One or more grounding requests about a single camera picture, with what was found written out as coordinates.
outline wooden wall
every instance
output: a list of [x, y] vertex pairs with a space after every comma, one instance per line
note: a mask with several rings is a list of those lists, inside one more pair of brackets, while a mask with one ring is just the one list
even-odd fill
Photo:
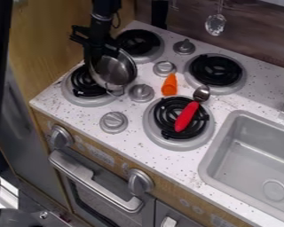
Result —
[[[216, 13], [218, 0], [177, 0], [170, 8], [168, 30], [284, 67], [284, 7], [258, 0], [225, 0], [225, 32], [209, 35], [206, 18]], [[151, 0], [139, 1], [137, 20], [150, 21]]]
[[[90, 24], [91, 0], [27, 0], [12, 13], [9, 57], [26, 102], [83, 59], [69, 40], [72, 25]], [[134, 19], [133, 0], [122, 0], [122, 25]]]

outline speckled countertop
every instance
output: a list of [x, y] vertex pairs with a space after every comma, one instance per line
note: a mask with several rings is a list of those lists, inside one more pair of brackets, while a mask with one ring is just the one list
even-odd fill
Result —
[[[185, 63], [196, 55], [202, 53], [225, 54], [237, 59], [246, 68], [248, 79], [243, 89], [227, 96], [212, 96], [205, 104], [215, 116], [215, 135], [226, 116], [238, 109], [249, 111], [271, 121], [284, 123], [278, 119], [280, 108], [284, 103], [284, 68], [193, 39], [191, 41], [196, 45], [196, 52], [189, 56], [179, 56], [172, 50], [172, 46], [174, 43], [182, 41], [183, 36], [137, 21], [133, 21], [126, 29], [133, 28], [154, 31], [164, 40], [165, 52], [155, 62], [169, 60], [177, 65], [178, 94], [180, 95], [192, 96], [193, 89], [185, 81], [183, 68]], [[134, 83], [145, 83], [152, 86], [156, 92], [155, 98], [160, 98], [162, 96], [160, 89], [164, 78], [153, 73], [153, 65], [154, 63], [138, 65], [138, 78]], [[113, 103], [102, 107], [75, 106], [63, 98], [58, 82], [31, 100], [30, 105], [248, 223], [255, 226], [284, 227], [282, 221], [205, 184], [200, 179], [197, 171], [198, 165], [215, 135], [206, 145], [190, 152], [178, 153], [163, 149], [151, 142], [143, 130], [142, 115], [149, 103], [134, 103], [127, 95], [124, 95]], [[123, 133], [109, 135], [100, 129], [101, 116], [111, 111], [122, 112], [129, 118], [130, 125]]]

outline silver sink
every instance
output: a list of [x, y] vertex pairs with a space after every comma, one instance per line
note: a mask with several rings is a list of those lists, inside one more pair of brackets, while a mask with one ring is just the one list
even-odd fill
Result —
[[284, 222], [284, 126], [229, 114], [200, 166], [201, 179]]

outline wooden panel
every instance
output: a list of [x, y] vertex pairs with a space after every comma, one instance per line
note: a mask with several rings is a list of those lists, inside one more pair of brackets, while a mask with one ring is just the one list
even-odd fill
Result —
[[[150, 0], [140, 4], [150, 5]], [[206, 18], [217, 12], [218, 0], [177, 0], [170, 8], [168, 30], [284, 67], [284, 7], [258, 0], [225, 0], [227, 18], [221, 36], [209, 35]], [[149, 11], [141, 6], [136, 18], [147, 21]]]
[[[132, 0], [120, 11], [125, 27], [134, 18]], [[90, 24], [91, 0], [27, 0], [15, 4], [9, 56], [26, 102], [83, 59], [83, 48], [69, 40], [72, 25]]]
[[[60, 122], [54, 121], [52, 118], [39, 113], [38, 111], [34, 110], [35, 117], [45, 135], [50, 133], [50, 129], [48, 125], [53, 123], [57, 123], [61, 125], [65, 129], [68, 130], [73, 136], [77, 135], [82, 139], [80, 142], [81, 149], [78, 149], [78, 144], [75, 144], [72, 148], [85, 157], [97, 162], [99, 165], [104, 166], [105, 168], [115, 172], [117, 175], [126, 178], [126, 169], [124, 170], [124, 163], [128, 165], [128, 168], [139, 168], [146, 172], [153, 180], [155, 184], [155, 189], [152, 194], [158, 198], [159, 200], [164, 201], [165, 203], [169, 204], [173, 208], [177, 209], [178, 211], [182, 212], [183, 214], [187, 215], [188, 217], [194, 219], [195, 221], [205, 225], [205, 226], [213, 226], [210, 223], [210, 215], [217, 215], [224, 220], [234, 224], [235, 226], [250, 226], [247, 223], [243, 222], [242, 220], [238, 219], [235, 216], [230, 215], [229, 213], [225, 212], [224, 210], [208, 203], [205, 200], [202, 200], [198, 196], [191, 194], [187, 190], [181, 188], [177, 183], [173, 182], [171, 179], [163, 178], [162, 176], [155, 174], [153, 171], [149, 171], [146, 168], [141, 167], [137, 163], [128, 160], [127, 158], [121, 156], [120, 154], [106, 148], [103, 145], [85, 137], [84, 135], [79, 134], [75, 130], [67, 127], [66, 125], [61, 124]], [[104, 153], [110, 155], [114, 158], [114, 165], [109, 165], [106, 162], [102, 161], [101, 159], [97, 158], [96, 156], [92, 155], [87, 151], [82, 149], [82, 145], [86, 146], [86, 143], [89, 145], [93, 145], [97, 147], [99, 150], [103, 151]], [[195, 213], [191, 207], [185, 207], [181, 204], [180, 200], [186, 200], [191, 206], [197, 206], [204, 211], [203, 214]]]
[[152, 23], [152, 0], [136, 0], [136, 20], [146, 24]]

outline silver pot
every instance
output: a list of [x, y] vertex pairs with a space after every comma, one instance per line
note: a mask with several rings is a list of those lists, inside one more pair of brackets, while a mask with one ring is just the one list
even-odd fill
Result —
[[137, 78], [137, 67], [131, 55], [120, 49], [117, 59], [104, 55], [97, 64], [90, 61], [90, 73], [107, 91], [124, 90]]

